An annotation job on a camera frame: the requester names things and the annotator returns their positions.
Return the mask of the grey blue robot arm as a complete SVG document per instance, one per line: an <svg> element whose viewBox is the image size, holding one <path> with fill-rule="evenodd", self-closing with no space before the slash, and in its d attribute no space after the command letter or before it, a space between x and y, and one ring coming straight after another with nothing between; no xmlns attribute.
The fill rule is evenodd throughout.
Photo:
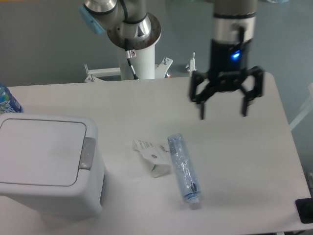
<svg viewBox="0 0 313 235"><path fill-rule="evenodd" d="M117 47L122 80L157 78L155 45L161 37L159 20L147 11L144 0L86 0L79 8L89 28L96 34L106 32ZM248 68L253 39L257 1L213 1L213 38L210 65L198 72L195 59L189 64L189 98L201 111L215 93L240 90L242 115L251 101L263 95L264 70Z"/></svg>

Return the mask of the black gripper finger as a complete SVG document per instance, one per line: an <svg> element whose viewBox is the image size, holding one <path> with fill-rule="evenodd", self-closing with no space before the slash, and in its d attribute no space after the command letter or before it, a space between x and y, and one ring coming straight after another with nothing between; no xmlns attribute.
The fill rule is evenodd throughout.
<svg viewBox="0 0 313 235"><path fill-rule="evenodd" d="M244 95L241 110L241 113L244 117L247 116L247 110L250 102L253 101L255 98L263 96L264 73L265 71L260 66L254 66L247 71L247 75L254 78L253 88L247 91L243 85L240 86L240 91Z"/></svg>
<svg viewBox="0 0 313 235"><path fill-rule="evenodd" d="M205 116L205 103L212 96L209 91L211 89L209 75L209 72L201 73L195 70L190 73L188 96L190 101L195 103L196 107L199 109L201 120L204 120ZM204 81L207 81L208 84L204 88L200 89L200 85Z"/></svg>

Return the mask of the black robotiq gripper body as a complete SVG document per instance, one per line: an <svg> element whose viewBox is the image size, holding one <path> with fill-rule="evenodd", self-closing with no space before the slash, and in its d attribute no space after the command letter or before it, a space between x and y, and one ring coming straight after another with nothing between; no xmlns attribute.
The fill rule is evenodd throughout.
<svg viewBox="0 0 313 235"><path fill-rule="evenodd" d="M207 94L222 92L249 91L243 86L248 77L247 60L251 40L239 43L223 44L211 41L210 66L206 73L209 83L205 87Z"/></svg>

